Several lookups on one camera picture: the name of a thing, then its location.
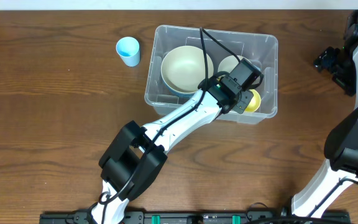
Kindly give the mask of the yellow plastic cup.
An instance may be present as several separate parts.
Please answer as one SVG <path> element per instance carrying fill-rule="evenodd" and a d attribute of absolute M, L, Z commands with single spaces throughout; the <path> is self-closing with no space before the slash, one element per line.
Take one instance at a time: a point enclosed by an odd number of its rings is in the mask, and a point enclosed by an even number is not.
<path fill-rule="evenodd" d="M 250 103 L 248 104 L 248 107 L 245 109 L 245 111 L 253 113 L 259 109 L 260 104 L 261 104 L 261 97 L 260 97 L 258 91 L 256 91 L 255 89 L 251 89 L 250 91 L 252 92 L 253 97 L 252 97 Z"/>

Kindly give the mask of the white small bowl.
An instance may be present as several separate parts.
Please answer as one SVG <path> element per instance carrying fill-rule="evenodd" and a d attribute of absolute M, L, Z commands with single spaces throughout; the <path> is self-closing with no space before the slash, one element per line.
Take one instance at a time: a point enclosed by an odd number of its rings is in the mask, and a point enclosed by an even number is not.
<path fill-rule="evenodd" d="M 249 63 L 253 64 L 259 71 L 261 71 L 261 63 L 258 60 L 249 60 L 241 55 L 238 55 L 239 59 L 245 59 Z M 239 61 L 235 58 L 235 56 L 228 56 L 224 58 L 218 67 L 218 71 L 225 71 L 225 72 L 232 72 L 232 70 L 235 68 L 235 66 L 239 63 Z"/>

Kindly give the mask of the beige large bowl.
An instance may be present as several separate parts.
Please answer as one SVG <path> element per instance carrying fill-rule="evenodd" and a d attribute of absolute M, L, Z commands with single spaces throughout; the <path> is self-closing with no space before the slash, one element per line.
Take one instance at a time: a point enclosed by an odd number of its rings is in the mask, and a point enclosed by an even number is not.
<path fill-rule="evenodd" d="M 204 53 L 190 45 L 177 47 L 163 59 L 160 73 L 163 81 L 172 82 L 182 90 L 198 90 L 206 74 Z"/>

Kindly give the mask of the blue plastic cup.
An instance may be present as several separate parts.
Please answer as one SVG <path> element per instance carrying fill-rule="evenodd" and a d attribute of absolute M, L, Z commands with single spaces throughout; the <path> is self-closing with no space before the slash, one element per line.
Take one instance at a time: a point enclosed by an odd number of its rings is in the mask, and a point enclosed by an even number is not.
<path fill-rule="evenodd" d="M 128 67 L 135 67 L 140 62 L 140 44 L 133 37 L 123 37 L 116 44 L 116 52 Z"/>

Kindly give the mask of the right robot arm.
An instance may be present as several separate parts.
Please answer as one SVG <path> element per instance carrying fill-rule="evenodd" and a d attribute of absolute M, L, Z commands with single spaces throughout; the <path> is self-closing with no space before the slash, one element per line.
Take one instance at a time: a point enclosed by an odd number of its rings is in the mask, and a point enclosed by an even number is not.
<path fill-rule="evenodd" d="M 318 71 L 327 70 L 333 82 L 356 97 L 354 110 L 327 136 L 322 166 L 291 198 L 290 215 L 316 223 L 344 190 L 358 185 L 358 10 L 347 18 L 343 47 L 328 47 L 314 65 Z"/>

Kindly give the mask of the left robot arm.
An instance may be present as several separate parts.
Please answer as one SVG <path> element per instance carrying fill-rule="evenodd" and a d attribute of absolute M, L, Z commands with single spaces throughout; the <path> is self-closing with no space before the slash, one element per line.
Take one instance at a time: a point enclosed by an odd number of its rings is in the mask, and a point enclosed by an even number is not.
<path fill-rule="evenodd" d="M 182 106 L 143 126 L 123 126 L 99 160 L 103 191 L 91 210 L 95 223 L 119 223 L 127 204 L 156 179 L 167 154 L 199 127 L 230 111 L 243 113 L 264 74 L 242 59 L 231 72 L 206 77 Z"/>

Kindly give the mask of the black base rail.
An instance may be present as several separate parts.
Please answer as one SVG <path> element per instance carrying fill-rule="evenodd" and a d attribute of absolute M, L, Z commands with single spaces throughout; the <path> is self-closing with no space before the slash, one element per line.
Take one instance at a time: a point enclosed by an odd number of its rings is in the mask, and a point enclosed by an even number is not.
<path fill-rule="evenodd" d="M 40 224 L 95 223 L 89 212 L 41 214 Z M 241 224 L 241 223 L 307 223 L 300 217 L 279 217 L 270 210 L 247 213 L 144 213 L 126 212 L 122 224 Z"/>

